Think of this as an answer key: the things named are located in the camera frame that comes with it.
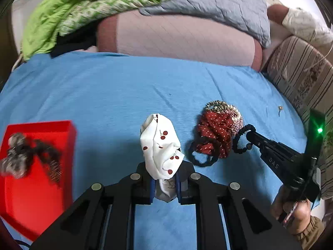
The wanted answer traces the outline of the right hand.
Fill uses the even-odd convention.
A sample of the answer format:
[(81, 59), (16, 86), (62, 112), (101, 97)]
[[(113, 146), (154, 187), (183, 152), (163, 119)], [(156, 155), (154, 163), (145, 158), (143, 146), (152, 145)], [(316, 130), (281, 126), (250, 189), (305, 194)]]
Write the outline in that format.
[(301, 200), (299, 202), (288, 201), (289, 189), (282, 185), (271, 204), (271, 215), (278, 220), (283, 212), (290, 213), (290, 220), (287, 225), (287, 230), (295, 235), (303, 232), (311, 220), (311, 202)]

